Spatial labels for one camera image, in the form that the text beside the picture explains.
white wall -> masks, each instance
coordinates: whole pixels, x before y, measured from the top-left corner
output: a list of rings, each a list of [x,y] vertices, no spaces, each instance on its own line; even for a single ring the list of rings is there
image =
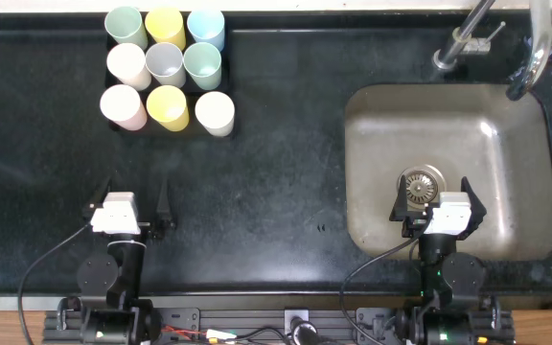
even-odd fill
[[[0,0],[0,12],[107,12],[122,5],[142,11],[164,5],[182,11],[206,7],[222,11],[469,10],[476,3],[477,0]],[[528,0],[496,0],[492,9],[528,7]]]

sink drain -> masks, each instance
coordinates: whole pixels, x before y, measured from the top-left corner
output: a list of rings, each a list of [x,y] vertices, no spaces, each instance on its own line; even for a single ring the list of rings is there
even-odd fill
[[[426,203],[447,189],[447,182],[442,174],[427,164],[408,168],[400,176],[403,176],[406,181],[408,206],[414,208],[425,208]]]

white cup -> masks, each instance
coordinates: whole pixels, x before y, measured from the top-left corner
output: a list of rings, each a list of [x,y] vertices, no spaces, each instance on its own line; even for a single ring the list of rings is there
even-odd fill
[[[110,11],[105,16],[105,30],[119,43],[133,43],[142,50],[149,46],[142,14],[130,6]]]
[[[114,77],[138,91],[149,87],[151,77],[146,68],[144,51],[135,44],[122,43],[110,51],[107,69]]]
[[[204,90],[214,90],[219,87],[220,65],[220,52],[210,43],[193,44],[184,53],[184,68],[197,86]]]
[[[221,11],[192,11],[187,27],[195,42],[207,42],[219,51],[225,47],[225,17]]]
[[[182,59],[175,44],[157,43],[146,52],[146,67],[162,85],[182,87],[187,81]]]
[[[128,85],[114,85],[105,90],[100,109],[106,118],[127,130],[142,128],[148,118],[140,95]]]
[[[195,115],[199,122],[214,136],[227,136],[234,128],[236,107],[229,96],[212,91],[197,100]]]

plastic cup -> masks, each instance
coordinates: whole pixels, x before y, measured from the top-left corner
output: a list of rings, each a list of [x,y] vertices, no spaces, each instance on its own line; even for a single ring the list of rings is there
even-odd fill
[[[157,43],[146,52],[146,67],[163,85],[182,87],[187,74],[182,67],[182,52],[175,44]]]
[[[119,43],[133,43],[145,50],[149,46],[142,14],[130,6],[110,11],[105,16],[105,30]]]
[[[151,118],[167,130],[180,131],[189,124],[187,98],[179,88],[163,85],[149,94],[146,108]]]
[[[157,43],[173,43],[180,50],[184,50],[187,45],[182,14],[176,8],[159,8],[150,11],[146,16],[146,29]]]
[[[146,56],[142,48],[132,43],[122,43],[110,51],[107,55],[106,65],[108,71],[138,91],[149,87],[151,77],[146,68]]]
[[[197,100],[195,115],[199,122],[214,136],[227,136],[234,128],[236,107],[229,96],[212,91]]]
[[[102,114],[127,130],[142,128],[148,119],[140,95],[128,85],[114,85],[102,94]]]
[[[221,11],[192,11],[187,18],[187,27],[195,42],[206,42],[225,47],[225,17]]]
[[[220,52],[210,43],[196,43],[184,53],[184,68],[197,86],[214,90],[220,84]]]

stainless steel sink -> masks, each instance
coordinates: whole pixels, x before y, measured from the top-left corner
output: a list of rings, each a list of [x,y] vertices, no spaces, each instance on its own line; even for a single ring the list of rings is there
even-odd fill
[[[346,106],[348,229],[378,255],[403,241],[389,221],[400,176],[409,207],[470,180],[488,215],[458,250],[487,260],[552,251],[552,165],[544,113],[505,85],[375,85]],[[403,259],[407,251],[393,258]]]

